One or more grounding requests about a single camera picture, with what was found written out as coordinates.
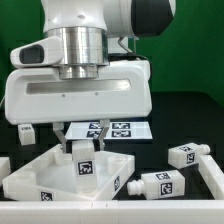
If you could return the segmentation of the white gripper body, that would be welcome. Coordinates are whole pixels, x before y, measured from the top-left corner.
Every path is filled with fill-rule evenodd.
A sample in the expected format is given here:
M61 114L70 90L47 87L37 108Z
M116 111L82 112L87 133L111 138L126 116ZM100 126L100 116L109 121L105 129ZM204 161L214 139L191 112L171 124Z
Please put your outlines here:
M13 125L145 117L151 109L150 64L115 61L96 79L59 78L56 68L13 71L5 117Z

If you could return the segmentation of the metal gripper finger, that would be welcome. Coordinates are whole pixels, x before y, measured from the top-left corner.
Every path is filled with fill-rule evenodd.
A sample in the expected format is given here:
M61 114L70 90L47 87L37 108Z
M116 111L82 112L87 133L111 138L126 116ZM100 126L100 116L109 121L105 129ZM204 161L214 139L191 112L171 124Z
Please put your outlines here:
M101 132L99 134L98 137L98 141L99 141L99 149L103 150L105 147L104 144L104 138L106 137L106 134L110 128L110 120L109 119L102 119L100 121L100 127L101 127Z
M61 150L63 152L66 152L66 143L67 139L65 138L65 135L63 133L64 130L64 123L63 122L55 122L53 124L53 132L61 142Z

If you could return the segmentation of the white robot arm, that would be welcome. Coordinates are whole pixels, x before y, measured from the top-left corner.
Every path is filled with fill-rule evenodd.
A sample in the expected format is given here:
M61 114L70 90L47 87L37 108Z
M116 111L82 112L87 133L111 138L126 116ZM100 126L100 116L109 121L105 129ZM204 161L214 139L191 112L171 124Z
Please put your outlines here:
M152 109L150 63L126 38L160 35L176 0L41 0L44 39L14 49L5 87L13 125L145 117Z

